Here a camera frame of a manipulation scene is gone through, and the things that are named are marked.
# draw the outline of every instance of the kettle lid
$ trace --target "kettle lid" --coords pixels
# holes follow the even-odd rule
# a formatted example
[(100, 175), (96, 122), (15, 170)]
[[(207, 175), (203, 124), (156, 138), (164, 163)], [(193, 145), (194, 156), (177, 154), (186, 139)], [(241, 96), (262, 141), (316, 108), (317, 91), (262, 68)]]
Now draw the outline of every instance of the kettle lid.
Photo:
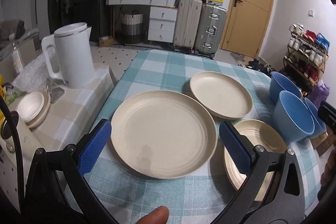
[(54, 32), (55, 37), (65, 37), (87, 29), (87, 23), (79, 22), (60, 27)]

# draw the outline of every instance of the wooden door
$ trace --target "wooden door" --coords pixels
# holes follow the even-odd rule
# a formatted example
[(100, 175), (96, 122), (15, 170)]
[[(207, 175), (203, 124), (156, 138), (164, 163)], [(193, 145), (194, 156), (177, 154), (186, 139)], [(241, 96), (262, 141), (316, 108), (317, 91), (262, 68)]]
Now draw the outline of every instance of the wooden door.
[(273, 0), (232, 0), (222, 49), (257, 57)]

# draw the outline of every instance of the purple bag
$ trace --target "purple bag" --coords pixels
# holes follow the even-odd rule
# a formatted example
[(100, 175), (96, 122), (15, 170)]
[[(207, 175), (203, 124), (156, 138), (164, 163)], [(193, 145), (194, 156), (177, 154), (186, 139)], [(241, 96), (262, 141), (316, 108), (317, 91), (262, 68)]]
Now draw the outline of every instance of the purple bag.
[(321, 102), (325, 101), (330, 92), (330, 87), (326, 86), (323, 81), (319, 81), (315, 87), (313, 87), (312, 92), (308, 96), (308, 99), (319, 109)]

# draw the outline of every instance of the blue plaid tablecloth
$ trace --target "blue plaid tablecloth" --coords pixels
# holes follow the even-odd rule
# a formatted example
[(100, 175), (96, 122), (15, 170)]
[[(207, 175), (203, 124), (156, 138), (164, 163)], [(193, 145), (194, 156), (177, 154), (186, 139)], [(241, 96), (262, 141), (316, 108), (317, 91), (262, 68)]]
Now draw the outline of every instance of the blue plaid tablecloth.
[[(253, 109), (244, 119), (259, 119), (272, 125), (275, 105), (269, 97), (270, 78), (265, 74), (196, 56), (150, 50), (140, 52), (132, 61), (93, 127), (101, 119), (110, 120), (124, 100), (140, 92), (174, 90), (190, 94), (189, 79), (201, 71), (221, 72), (240, 82), (253, 100)], [(215, 121), (219, 127), (222, 120)], [(318, 163), (310, 140), (291, 143), (289, 147), (298, 158), (307, 209), (320, 189)], [(152, 179), (130, 170), (109, 141), (85, 178), (102, 204), (121, 224), (135, 223), (160, 205), (169, 208), (168, 223), (210, 223), (236, 192), (226, 176), (221, 141), (218, 141), (213, 158), (201, 169), (174, 180)], [(71, 206), (79, 210), (68, 188), (66, 195)]]

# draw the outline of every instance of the beige suitcase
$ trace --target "beige suitcase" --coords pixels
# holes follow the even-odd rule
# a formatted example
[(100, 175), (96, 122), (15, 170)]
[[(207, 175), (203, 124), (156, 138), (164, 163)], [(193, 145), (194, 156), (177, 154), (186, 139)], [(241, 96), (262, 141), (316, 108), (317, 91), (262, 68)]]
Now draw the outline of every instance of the beige suitcase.
[(180, 0), (174, 33), (174, 46), (192, 49), (202, 10), (201, 0)]

